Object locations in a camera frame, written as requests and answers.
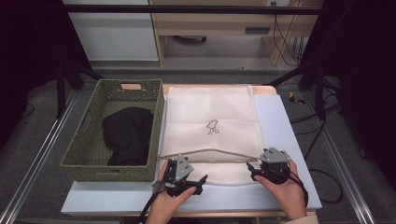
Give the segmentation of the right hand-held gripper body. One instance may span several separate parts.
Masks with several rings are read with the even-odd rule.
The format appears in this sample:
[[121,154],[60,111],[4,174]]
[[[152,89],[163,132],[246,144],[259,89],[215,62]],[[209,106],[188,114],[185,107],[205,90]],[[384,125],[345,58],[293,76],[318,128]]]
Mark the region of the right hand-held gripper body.
[[274,184],[285,183],[290,177],[290,157],[274,147],[265,148],[259,159],[262,176]]

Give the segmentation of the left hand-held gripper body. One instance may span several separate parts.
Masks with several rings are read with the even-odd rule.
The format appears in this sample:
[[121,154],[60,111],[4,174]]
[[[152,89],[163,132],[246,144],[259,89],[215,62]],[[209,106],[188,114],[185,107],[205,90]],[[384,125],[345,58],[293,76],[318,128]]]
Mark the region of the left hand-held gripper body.
[[188,176],[193,171],[188,158],[179,155],[176,159],[169,159],[163,178],[155,182],[152,187],[155,193],[166,191],[171,197],[177,197],[184,190],[190,188]]

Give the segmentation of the black garment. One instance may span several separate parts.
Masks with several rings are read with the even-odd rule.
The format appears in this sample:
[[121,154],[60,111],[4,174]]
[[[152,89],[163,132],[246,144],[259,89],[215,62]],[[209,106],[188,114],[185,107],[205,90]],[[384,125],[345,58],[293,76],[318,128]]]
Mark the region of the black garment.
[[105,144],[112,150],[109,166],[145,165],[153,115],[146,108],[127,107],[102,120]]

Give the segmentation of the white mesh laundry bag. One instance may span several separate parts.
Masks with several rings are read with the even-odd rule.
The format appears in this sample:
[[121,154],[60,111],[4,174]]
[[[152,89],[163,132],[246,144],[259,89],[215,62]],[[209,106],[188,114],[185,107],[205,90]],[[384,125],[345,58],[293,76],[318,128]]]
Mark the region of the white mesh laundry bag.
[[192,179],[207,175],[212,185],[250,185],[247,164],[256,165],[263,148],[250,86],[169,89],[161,158],[186,157]]

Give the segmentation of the green woven basket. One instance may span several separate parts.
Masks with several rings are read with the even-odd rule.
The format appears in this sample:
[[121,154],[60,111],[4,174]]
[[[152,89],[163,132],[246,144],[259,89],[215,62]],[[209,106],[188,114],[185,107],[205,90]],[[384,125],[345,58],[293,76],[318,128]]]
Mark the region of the green woven basket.
[[[106,146],[102,120],[131,106],[148,109],[153,116],[147,162],[136,166],[109,166],[112,150]],[[99,80],[60,166],[79,182],[153,181],[163,106],[163,82],[159,79]]]

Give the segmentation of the person's right hand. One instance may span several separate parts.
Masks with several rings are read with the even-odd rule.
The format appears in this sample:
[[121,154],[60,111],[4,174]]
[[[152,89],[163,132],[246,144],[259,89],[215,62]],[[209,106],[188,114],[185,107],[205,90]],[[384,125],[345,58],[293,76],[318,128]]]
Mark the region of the person's right hand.
[[266,178],[259,183],[274,195],[285,213],[287,221],[307,216],[304,191],[298,183],[289,179],[285,183],[277,185]]

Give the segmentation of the person's left hand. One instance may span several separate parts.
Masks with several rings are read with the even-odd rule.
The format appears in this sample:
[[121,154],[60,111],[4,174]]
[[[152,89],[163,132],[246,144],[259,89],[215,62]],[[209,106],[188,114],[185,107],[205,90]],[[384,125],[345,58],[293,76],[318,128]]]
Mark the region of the person's left hand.
[[176,210],[196,191],[196,187],[184,190],[177,197],[161,192],[151,204],[145,224],[167,224]]

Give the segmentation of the yellow and black tool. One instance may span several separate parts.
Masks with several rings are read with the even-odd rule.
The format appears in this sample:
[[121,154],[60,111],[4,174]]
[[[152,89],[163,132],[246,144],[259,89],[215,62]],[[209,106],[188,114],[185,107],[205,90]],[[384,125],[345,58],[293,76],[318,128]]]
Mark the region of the yellow and black tool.
[[294,96],[294,93],[292,91],[289,91],[289,99],[291,102],[299,104],[299,105],[305,105],[305,100],[301,99],[296,99]]

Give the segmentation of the black metal stand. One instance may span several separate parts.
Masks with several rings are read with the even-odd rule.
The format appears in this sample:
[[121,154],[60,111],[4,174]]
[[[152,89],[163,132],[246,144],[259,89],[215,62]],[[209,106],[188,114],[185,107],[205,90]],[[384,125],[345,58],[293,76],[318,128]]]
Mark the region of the black metal stand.
[[67,81],[73,90],[80,90],[84,86],[81,74],[85,74],[95,80],[103,79],[90,67],[84,66],[69,57],[62,58],[56,67],[56,87],[58,112],[56,118],[59,119],[66,109],[64,82]]
[[306,63],[300,64],[297,68],[289,71],[286,75],[279,77],[268,83],[268,86],[276,87],[286,80],[302,75],[298,87],[301,91],[309,90],[313,84],[316,84],[315,93],[315,111],[318,114],[320,120],[326,119],[326,113],[323,103],[323,91],[324,91],[324,70],[318,63]]

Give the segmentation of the black curtain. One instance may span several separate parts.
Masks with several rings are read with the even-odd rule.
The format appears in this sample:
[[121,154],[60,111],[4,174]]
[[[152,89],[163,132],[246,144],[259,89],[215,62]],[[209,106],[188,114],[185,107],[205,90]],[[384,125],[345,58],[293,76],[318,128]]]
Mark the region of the black curtain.
[[324,0],[302,63],[341,82],[340,102],[364,149],[396,189],[396,0]]
[[83,85],[78,70],[60,63],[59,52],[90,68],[64,0],[0,0],[0,150],[27,107],[30,90],[56,78]]

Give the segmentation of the white cabinet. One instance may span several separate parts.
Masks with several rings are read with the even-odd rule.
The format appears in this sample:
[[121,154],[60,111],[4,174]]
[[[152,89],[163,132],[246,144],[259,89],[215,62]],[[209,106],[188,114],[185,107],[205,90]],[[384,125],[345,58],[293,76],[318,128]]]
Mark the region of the white cabinet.
[[149,13],[72,12],[69,17],[92,62],[159,59]]

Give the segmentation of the aluminium floor rail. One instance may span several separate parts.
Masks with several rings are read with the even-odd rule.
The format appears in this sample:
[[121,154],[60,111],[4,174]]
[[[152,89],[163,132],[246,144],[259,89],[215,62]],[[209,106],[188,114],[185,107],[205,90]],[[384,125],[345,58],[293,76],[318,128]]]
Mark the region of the aluminium floor rail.
[[355,179],[347,167],[347,164],[341,157],[341,154],[338,151],[328,129],[323,127],[321,134],[321,140],[329,154],[333,167],[339,176],[341,185],[360,224],[375,224],[374,216],[364,200]]
[[63,129],[66,120],[72,111],[76,99],[78,98],[79,91],[71,90],[70,95],[66,101],[65,110],[62,115],[53,122],[53,125],[47,134],[44,142],[42,143],[40,149],[35,155],[29,169],[25,173],[23,180],[19,184],[17,190],[15,191],[11,201],[7,204],[7,207],[0,215],[0,224],[12,224],[16,219],[18,213],[29,195],[48,155],[51,153],[52,148]]

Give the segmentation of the black metal frame bar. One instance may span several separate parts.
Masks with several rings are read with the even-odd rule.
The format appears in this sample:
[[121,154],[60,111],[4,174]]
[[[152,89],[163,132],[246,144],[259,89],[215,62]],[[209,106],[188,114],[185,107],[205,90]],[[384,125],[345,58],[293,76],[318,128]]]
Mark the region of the black metal frame bar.
[[63,8],[67,12],[84,12],[84,13],[319,15],[322,12],[322,9],[320,7],[63,5]]

